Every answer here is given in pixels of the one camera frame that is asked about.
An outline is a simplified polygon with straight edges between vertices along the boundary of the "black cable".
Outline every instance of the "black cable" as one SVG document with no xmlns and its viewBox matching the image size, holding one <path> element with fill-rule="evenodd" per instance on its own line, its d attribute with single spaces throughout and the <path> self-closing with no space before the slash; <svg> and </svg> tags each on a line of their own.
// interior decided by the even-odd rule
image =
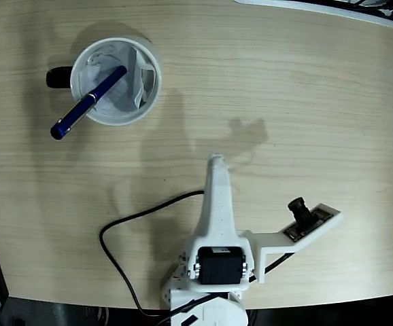
<svg viewBox="0 0 393 326">
<path fill-rule="evenodd" d="M 355 3 L 353 3 L 352 5 L 355 6 L 355 7 L 358 7 L 359 5 L 361 5 L 365 1 L 366 0 L 359 0 L 359 1 L 355 2 Z"/>
<path fill-rule="evenodd" d="M 280 258 L 275 260 L 271 265 L 267 266 L 264 269 L 264 273 L 265 274 L 269 273 L 271 270 L 273 270 L 274 268 L 278 267 L 279 265 L 281 265 L 282 262 L 286 261 L 288 258 L 290 258 L 292 256 L 293 256 L 293 253 L 285 253 Z M 251 276 L 250 277 L 250 283 L 254 282 L 256 279 L 257 278 L 255 276 Z"/>
<path fill-rule="evenodd" d="M 153 207 L 152 209 L 147 209 L 146 211 L 137 213 L 137 214 L 133 214 L 130 215 L 128 217 L 123 217 L 121 219 L 117 219 L 116 221 L 113 221 L 109 224 L 107 224 L 105 227 L 103 227 L 100 231 L 99 234 L 99 238 L 100 238 L 100 245 L 101 248 L 103 249 L 104 253 L 106 254 L 107 258 L 109 258 L 109 260 L 113 263 L 113 265 L 115 266 L 115 268 L 117 269 L 117 271 L 120 273 L 121 277 L 124 279 L 125 283 L 127 284 L 127 287 L 129 288 L 130 294 L 133 297 L 133 301 L 135 302 L 135 305 L 137 307 L 137 309 L 145 316 L 149 316 L 149 317 L 154 317 L 154 316 L 158 316 L 158 315 L 152 315 L 152 314 L 147 314 L 143 308 L 141 307 L 141 304 L 139 303 L 139 300 L 137 299 L 135 290 L 133 288 L 133 286 L 131 285 L 129 279 L 127 278 L 126 274 L 124 273 L 124 271 L 122 270 L 122 268 L 120 267 L 120 265 L 118 264 L 118 262 L 115 260 L 114 256 L 110 253 L 109 249 L 106 247 L 106 244 L 104 242 L 104 233 L 106 231 L 108 231 L 108 229 L 114 227 L 115 225 L 127 222 L 127 221 L 131 221 L 132 219 L 137 219 L 138 217 L 142 217 L 151 213 L 154 213 L 156 211 L 159 211 L 160 209 L 163 209 L 165 207 L 168 207 L 172 204 L 175 204 L 176 202 L 179 202 L 180 200 L 192 197 L 192 196 L 197 196 L 197 195 L 202 195 L 204 194 L 204 190 L 197 190 L 195 192 L 189 192 L 187 194 L 183 194 L 181 196 L 175 197 L 171 200 L 168 200 L 167 202 L 164 202 L 163 204 L 160 204 L 158 206 Z"/>
</svg>

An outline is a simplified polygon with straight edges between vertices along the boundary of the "white cup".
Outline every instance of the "white cup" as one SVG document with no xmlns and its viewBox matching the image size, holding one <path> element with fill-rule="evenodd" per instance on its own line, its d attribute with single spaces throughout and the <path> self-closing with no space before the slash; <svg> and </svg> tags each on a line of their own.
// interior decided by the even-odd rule
<svg viewBox="0 0 393 326">
<path fill-rule="evenodd" d="M 84 94 L 82 94 L 82 91 L 80 90 L 79 73 L 86 66 L 86 62 L 88 61 L 88 59 L 97 50 L 107 46 L 108 43 L 116 42 L 125 42 L 130 46 L 133 46 L 143 55 L 145 55 L 146 58 L 148 58 L 150 64 L 154 67 L 155 70 L 154 89 L 151 92 L 151 95 L 148 97 L 147 101 L 142 106 L 140 106 L 138 110 L 134 112 L 123 112 L 122 115 L 112 117 L 99 113 L 95 108 L 92 108 L 86 114 L 86 116 L 88 116 L 90 119 L 98 122 L 99 124 L 105 124 L 106 126 L 126 126 L 127 124 L 131 124 L 145 117 L 156 104 L 158 97 L 160 96 L 160 90 L 162 88 L 163 82 L 163 65 L 160 59 L 160 54 L 157 52 L 151 42 L 138 36 L 110 37 L 107 39 L 101 39 L 100 41 L 91 44 L 85 50 L 83 50 L 83 52 L 78 56 L 72 67 L 71 75 L 69 78 L 69 87 L 71 88 L 71 93 L 76 102 L 78 102 L 84 96 Z M 49 87 L 52 88 L 64 88 L 62 86 L 51 86 L 49 84 L 49 81 L 47 81 L 47 84 L 49 85 Z"/>
</svg>

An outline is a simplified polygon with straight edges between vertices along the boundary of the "blue pen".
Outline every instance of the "blue pen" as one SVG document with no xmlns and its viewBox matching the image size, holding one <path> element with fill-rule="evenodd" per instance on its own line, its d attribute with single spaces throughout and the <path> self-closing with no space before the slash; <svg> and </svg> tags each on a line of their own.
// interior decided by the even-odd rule
<svg viewBox="0 0 393 326">
<path fill-rule="evenodd" d="M 50 129 L 50 134 L 57 140 L 61 140 L 73 127 L 84 117 L 85 114 L 99 101 L 99 99 L 127 73 L 124 66 L 119 66 L 104 79 L 94 90 L 83 96 L 69 112 L 59 119 Z"/>
</svg>

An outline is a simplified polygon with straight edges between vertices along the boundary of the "wooden table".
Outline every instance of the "wooden table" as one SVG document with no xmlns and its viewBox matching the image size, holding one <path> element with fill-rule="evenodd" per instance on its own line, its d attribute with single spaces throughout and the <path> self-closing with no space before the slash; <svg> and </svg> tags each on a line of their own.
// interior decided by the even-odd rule
<svg viewBox="0 0 393 326">
<path fill-rule="evenodd" d="M 163 56 L 155 109 L 127 127 L 83 119 L 46 71 L 88 44 L 136 34 Z M 393 294 L 393 29 L 232 0 L 0 1 L 0 260 L 14 297 L 133 307 L 101 226 L 201 188 L 209 153 L 231 165 L 237 228 L 274 232 L 303 196 L 345 214 L 253 284 L 248 308 Z M 118 226 L 107 244 L 146 308 L 201 199 Z"/>
</svg>

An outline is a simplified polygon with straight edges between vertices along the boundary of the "white tissue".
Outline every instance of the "white tissue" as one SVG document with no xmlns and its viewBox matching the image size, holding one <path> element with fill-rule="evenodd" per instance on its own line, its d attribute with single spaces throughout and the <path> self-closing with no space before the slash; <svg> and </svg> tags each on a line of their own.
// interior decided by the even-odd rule
<svg viewBox="0 0 393 326">
<path fill-rule="evenodd" d="M 135 112 L 147 101 L 155 80 L 148 58 L 125 42 L 113 42 L 94 52 L 79 73 L 80 91 L 87 94 L 120 65 L 127 68 L 127 74 L 95 105 L 98 113 L 110 117 Z"/>
</svg>

